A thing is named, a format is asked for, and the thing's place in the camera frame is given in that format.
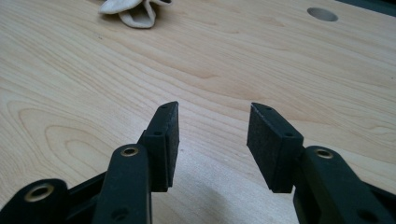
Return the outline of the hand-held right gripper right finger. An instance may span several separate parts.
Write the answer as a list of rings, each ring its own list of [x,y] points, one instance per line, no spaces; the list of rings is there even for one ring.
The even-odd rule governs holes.
[[[396,224],[396,195],[361,181],[337,152],[303,146],[275,109],[253,103],[247,146],[274,193],[291,193],[300,224]]]

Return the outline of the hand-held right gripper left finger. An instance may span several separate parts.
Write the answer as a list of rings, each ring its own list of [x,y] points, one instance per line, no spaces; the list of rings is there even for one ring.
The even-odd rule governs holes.
[[[179,143],[178,103],[157,108],[135,144],[111,157],[92,224],[151,224],[151,194],[173,186]]]

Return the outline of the white cloth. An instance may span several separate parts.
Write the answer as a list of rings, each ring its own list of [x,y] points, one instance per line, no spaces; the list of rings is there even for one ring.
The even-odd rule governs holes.
[[[172,4],[173,0],[105,0],[99,12],[106,15],[118,14],[125,25],[148,29],[156,21],[154,7],[168,7]]]

